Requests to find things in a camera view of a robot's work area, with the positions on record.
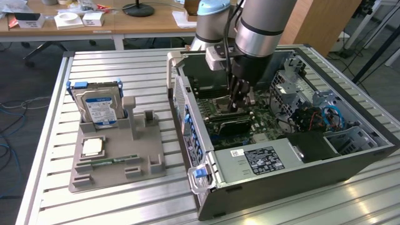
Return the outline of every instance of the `aluminum slotted table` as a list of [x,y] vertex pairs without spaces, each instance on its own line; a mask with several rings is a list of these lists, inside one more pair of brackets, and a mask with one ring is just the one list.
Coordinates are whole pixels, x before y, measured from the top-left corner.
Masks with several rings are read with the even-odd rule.
[[[400,138],[400,123],[310,48],[299,45],[344,90]],[[18,224],[400,224],[400,151],[348,181],[323,187],[210,221],[198,220],[166,88],[167,53],[183,49],[70,52],[63,58],[34,160]],[[72,194],[68,191],[80,113],[66,92],[71,80],[124,82],[140,114],[154,109],[167,176]],[[322,80],[310,79],[319,89]]]

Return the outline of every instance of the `sticker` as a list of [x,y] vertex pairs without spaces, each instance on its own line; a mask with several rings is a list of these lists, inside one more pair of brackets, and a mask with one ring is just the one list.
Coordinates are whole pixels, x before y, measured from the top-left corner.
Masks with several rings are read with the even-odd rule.
[[236,157],[236,156],[244,156],[244,151],[243,151],[243,149],[232,150],[232,151],[231,151],[231,155],[232,155],[232,157]]
[[247,151],[244,155],[256,175],[286,168],[272,147]]
[[94,33],[96,33],[96,34],[111,33],[111,30],[94,30]]
[[115,114],[115,109],[111,107],[112,98],[88,98],[86,102],[94,123],[96,123],[98,125],[110,125],[116,123],[118,116]]

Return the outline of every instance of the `gray carpet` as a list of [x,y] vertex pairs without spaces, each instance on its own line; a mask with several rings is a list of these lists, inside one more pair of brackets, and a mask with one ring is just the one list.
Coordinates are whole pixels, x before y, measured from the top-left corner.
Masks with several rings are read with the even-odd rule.
[[[358,24],[362,19],[352,19],[348,27],[347,33],[352,33],[356,29]],[[363,38],[367,31],[374,28],[375,24],[371,22],[360,35]],[[384,30],[379,38],[371,45],[371,48],[363,51],[363,57],[358,57],[355,62],[351,65],[352,71],[356,73],[372,54],[380,47],[382,43],[391,35],[390,30]],[[140,46],[142,48],[148,48],[151,41],[147,38],[139,40],[131,40],[130,43]],[[58,47],[52,46],[51,49],[47,49],[40,55],[38,55],[32,61],[36,63],[35,68],[27,68],[24,66],[24,61],[22,58],[30,53],[34,47],[39,46],[40,43],[31,43],[31,49],[26,49],[20,46],[19,43],[14,43],[12,47],[0,52],[0,65],[3,66],[2,71],[2,81],[0,81],[0,102],[10,100],[26,100],[32,99],[39,96],[48,96],[52,93],[54,84],[56,81],[60,61],[63,52]],[[98,46],[91,46],[88,41],[71,41],[63,42],[66,47],[71,51],[104,51],[115,50],[112,40],[98,40]],[[174,39],[174,47],[180,46],[180,41]],[[388,51],[384,53],[382,59],[378,61],[376,65],[386,59],[399,48],[400,42],[396,41]],[[155,44],[156,48],[168,48],[171,47],[168,38],[159,38]],[[332,64],[343,70],[346,66],[339,60],[331,60]],[[374,73],[370,79],[364,82],[366,87],[371,93],[372,98],[379,102],[379,104],[388,110],[388,112],[400,119],[400,107],[398,96],[400,96],[400,61],[394,63],[394,68],[382,66],[379,70]],[[35,106],[46,104],[48,100],[43,100],[35,103]],[[22,109],[15,109],[11,112],[22,113]],[[24,193],[24,187],[27,183],[27,178],[30,175],[32,160],[35,156],[36,146],[40,138],[42,127],[46,119],[47,109],[28,110],[27,112],[27,121],[24,127],[20,131],[10,137],[10,142],[12,147],[19,155],[20,167],[23,174],[23,181],[18,185],[16,189],[8,193],[8,196],[19,197]],[[0,129],[6,127],[11,121],[16,119],[16,116],[6,115],[0,113]],[[0,166],[6,163],[7,158],[0,158]],[[15,161],[12,160],[7,168],[0,172],[0,194],[4,193],[11,187],[15,186],[18,179],[18,170],[16,170]],[[20,199],[0,199],[0,224],[11,225],[15,224],[15,219],[18,216],[20,207]]]

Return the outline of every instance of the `circuit board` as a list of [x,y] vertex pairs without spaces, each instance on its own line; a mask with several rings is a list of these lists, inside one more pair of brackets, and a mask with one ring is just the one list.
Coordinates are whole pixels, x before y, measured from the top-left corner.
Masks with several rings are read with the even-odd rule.
[[272,141],[284,134],[267,105],[263,91],[255,92],[256,104],[228,111],[228,96],[198,99],[198,105],[215,150]]

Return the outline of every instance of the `blue cable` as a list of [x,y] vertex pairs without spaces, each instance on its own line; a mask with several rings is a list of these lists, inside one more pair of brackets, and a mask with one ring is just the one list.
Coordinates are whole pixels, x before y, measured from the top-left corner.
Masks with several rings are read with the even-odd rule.
[[326,109],[334,109],[334,110],[338,112],[338,115],[339,115],[339,117],[340,117],[340,122],[342,122],[342,128],[344,128],[344,118],[343,118],[343,116],[342,116],[342,113],[340,113],[339,108],[338,108],[336,106],[334,106],[334,105],[328,105],[328,106],[326,106],[326,107],[323,108],[323,118],[324,118],[324,122],[326,122],[327,124],[331,124],[330,121],[328,121],[328,119],[327,119],[327,116],[326,116]]
[[11,136],[15,132],[18,132],[18,131],[22,129],[22,127],[24,126],[24,124],[26,124],[26,116],[24,116],[23,114],[19,114],[19,113],[11,113],[11,112],[8,112],[8,111],[6,111],[6,110],[3,110],[3,109],[0,109],[0,111],[4,112],[4,113],[8,114],[8,115],[16,115],[16,116],[22,116],[22,117],[23,117],[23,122],[20,123],[20,127],[16,128],[10,134],[7,134],[7,135],[0,135],[0,137],[8,137],[8,136]]
[[15,151],[11,149],[11,147],[8,145],[0,144],[0,146],[10,149],[11,153],[14,155],[14,158],[15,158],[15,164],[18,165],[18,172],[19,172],[19,181],[18,181],[16,185],[0,195],[0,199],[2,199],[10,192],[12,192],[19,187],[19,184],[22,182],[22,172],[20,172],[20,161],[19,161],[18,154],[15,153]]

